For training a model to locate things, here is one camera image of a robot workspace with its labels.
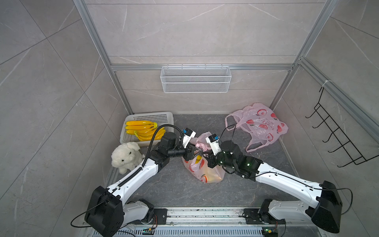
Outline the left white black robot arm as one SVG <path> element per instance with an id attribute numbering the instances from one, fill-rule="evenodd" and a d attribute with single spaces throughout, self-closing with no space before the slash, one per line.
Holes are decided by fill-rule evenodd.
<path id="1" fill-rule="evenodd" d="M 128 202 L 129 198 L 148 179 L 161 171 L 170 158 L 191 159 L 195 146 L 189 142 L 195 135 L 189 128 L 180 130 L 178 135 L 166 132 L 156 145 L 152 142 L 149 144 L 142 163 L 129 174 L 107 188 L 96 188 L 87 211 L 83 213 L 89 227 L 103 237 L 112 237 L 128 223 L 141 221 L 150 224 L 154 219 L 154 206 L 144 199 Z"/>

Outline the pink plastic bag front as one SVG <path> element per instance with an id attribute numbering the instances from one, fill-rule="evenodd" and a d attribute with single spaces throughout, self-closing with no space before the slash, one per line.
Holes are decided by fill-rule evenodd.
<path id="1" fill-rule="evenodd" d="M 211 153 L 211 147 L 206 142 L 206 137 L 210 136 L 210 132 L 201 134 L 199 137 L 192 138 L 190 143 L 199 148 L 202 153 L 202 161 L 199 164 L 195 164 L 195 159 L 190 161 L 184 160 L 182 158 L 185 168 L 199 181 L 203 183 L 219 183 L 223 180 L 225 176 L 225 171 L 221 166 L 215 166 L 214 168 L 208 167 L 208 162 L 205 158 Z"/>

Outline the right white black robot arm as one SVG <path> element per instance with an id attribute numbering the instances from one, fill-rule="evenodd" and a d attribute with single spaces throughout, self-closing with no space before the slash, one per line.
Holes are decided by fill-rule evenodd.
<path id="1" fill-rule="evenodd" d="M 286 220 L 311 221 L 320 229 L 337 234 L 341 229 L 342 200 L 339 189 L 328 181 L 317 183 L 281 171 L 262 160 L 246 156 L 232 140 L 222 142 L 216 134 L 207 135 L 211 147 L 209 167 L 220 166 L 228 174 L 275 187 L 298 199 L 278 201 L 267 198 L 258 217 L 266 224 L 283 224 Z"/>

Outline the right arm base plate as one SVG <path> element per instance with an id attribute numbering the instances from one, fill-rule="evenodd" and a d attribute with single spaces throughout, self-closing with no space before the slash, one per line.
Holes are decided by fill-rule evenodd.
<path id="1" fill-rule="evenodd" d="M 275 219 L 267 211 L 260 211 L 256 208 L 245 208 L 242 214 L 245 219 L 246 224 L 271 224 L 271 225 L 282 225 L 285 224 L 285 219 Z"/>

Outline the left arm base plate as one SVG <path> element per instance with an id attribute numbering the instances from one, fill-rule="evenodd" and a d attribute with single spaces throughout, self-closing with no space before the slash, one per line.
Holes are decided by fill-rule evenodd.
<path id="1" fill-rule="evenodd" d="M 136 225 L 153 225 L 156 223 L 158 225 L 165 225 L 168 216 L 167 212 L 167 208 L 155 208 L 153 211 L 149 211 L 147 217 L 144 219 L 135 220 L 131 223 Z"/>

